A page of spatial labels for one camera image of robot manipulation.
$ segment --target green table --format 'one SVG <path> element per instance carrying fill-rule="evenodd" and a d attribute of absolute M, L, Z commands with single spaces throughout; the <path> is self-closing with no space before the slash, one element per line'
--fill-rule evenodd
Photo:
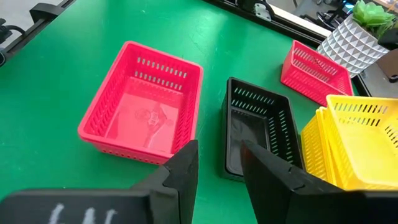
<path fill-rule="evenodd" d="M 299 131 L 316 103 L 283 86 L 292 39 L 201 0 L 79 0 L 0 68 L 0 198 L 27 188 L 128 188 L 156 169 L 102 154 L 78 124 L 122 44 L 203 66 L 194 223 L 255 223 L 245 185 L 217 173 L 228 77 L 290 98 Z"/>

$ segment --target black basket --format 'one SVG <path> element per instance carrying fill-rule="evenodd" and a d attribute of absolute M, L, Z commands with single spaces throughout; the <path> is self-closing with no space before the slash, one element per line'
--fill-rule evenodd
<path fill-rule="evenodd" d="M 222 110 L 223 177 L 243 181 L 242 140 L 250 140 L 303 169 L 299 137 L 286 96 L 229 78 Z"/>

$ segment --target basket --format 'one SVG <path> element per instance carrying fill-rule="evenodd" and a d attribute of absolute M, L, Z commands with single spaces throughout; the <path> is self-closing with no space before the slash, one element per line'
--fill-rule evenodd
<path fill-rule="evenodd" d="M 338 174 L 335 173 L 335 162 L 331 155 L 325 126 L 326 110 L 322 106 L 317 109 L 315 116 L 301 132 L 303 159 L 308 173 L 338 186 L 336 180 Z"/>
<path fill-rule="evenodd" d="M 398 189 L 398 100 L 328 96 L 328 137 L 345 190 Z"/>
<path fill-rule="evenodd" d="M 250 140 L 303 168 L 295 121 L 287 97 L 229 78 L 221 107 L 222 177 L 243 180 L 242 140 Z"/>
<path fill-rule="evenodd" d="M 78 134 L 101 152 L 163 164 L 194 139 L 203 69 L 126 42 Z"/>
<path fill-rule="evenodd" d="M 353 95 L 345 67 L 296 40 L 285 59 L 280 81 L 322 106 L 326 106 L 327 95 Z"/>

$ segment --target succulent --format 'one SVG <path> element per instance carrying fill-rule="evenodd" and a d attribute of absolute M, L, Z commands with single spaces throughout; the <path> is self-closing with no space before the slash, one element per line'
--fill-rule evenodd
<path fill-rule="evenodd" d="M 396 25 L 395 15 L 385 12 L 382 6 L 377 6 L 373 2 L 365 4 L 363 0 L 355 4 L 353 19 L 377 39 Z"/>

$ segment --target stacked yellow baskets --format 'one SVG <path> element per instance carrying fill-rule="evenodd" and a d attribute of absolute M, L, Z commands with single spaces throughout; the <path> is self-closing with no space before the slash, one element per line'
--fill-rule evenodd
<path fill-rule="evenodd" d="M 307 172 L 345 190 L 398 189 L 398 100 L 326 100 L 301 133 Z"/>

